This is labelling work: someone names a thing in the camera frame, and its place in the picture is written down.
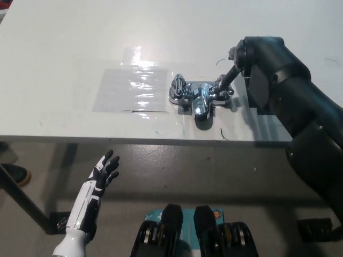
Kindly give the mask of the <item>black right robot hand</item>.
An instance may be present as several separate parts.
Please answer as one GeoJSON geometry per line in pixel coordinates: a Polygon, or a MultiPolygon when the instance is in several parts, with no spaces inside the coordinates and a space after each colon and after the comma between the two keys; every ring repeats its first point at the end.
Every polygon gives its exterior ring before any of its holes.
{"type": "Polygon", "coordinates": [[[249,79],[247,93],[262,115],[272,114],[270,96],[282,82],[293,77],[311,81],[309,69],[285,46],[281,37],[247,36],[229,50],[228,59],[234,65],[217,79],[215,92],[227,90],[241,74],[249,79]]]}

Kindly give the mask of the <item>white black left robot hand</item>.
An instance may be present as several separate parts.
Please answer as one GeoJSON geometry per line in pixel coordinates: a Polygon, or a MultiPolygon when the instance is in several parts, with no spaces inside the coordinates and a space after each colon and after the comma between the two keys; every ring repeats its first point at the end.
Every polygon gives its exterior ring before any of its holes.
{"type": "Polygon", "coordinates": [[[106,188],[119,172],[119,156],[113,157],[113,150],[104,154],[82,184],[72,207],[66,228],[73,228],[92,234],[96,227],[101,199],[106,188]]]}

